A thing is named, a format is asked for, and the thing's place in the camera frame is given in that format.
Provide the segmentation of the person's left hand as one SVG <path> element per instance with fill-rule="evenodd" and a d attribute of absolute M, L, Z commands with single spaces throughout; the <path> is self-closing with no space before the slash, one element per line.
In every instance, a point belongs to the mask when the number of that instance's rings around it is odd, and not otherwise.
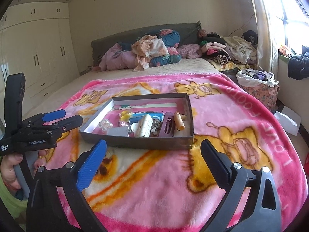
<path fill-rule="evenodd" d="M 38 158 L 34 162 L 34 173 L 36 173 L 37 169 L 40 166 L 46 165 L 46 158 L 45 156 L 48 154 L 48 149 L 46 150 L 39 150 Z M 1 176 L 4 185 L 9 190 L 12 195 L 15 195 L 18 190 L 21 189 L 19 181 L 17 180 L 14 166 L 21 163 L 23 160 L 23 155 L 14 153 L 9 154 L 3 157 L 1 161 Z"/>

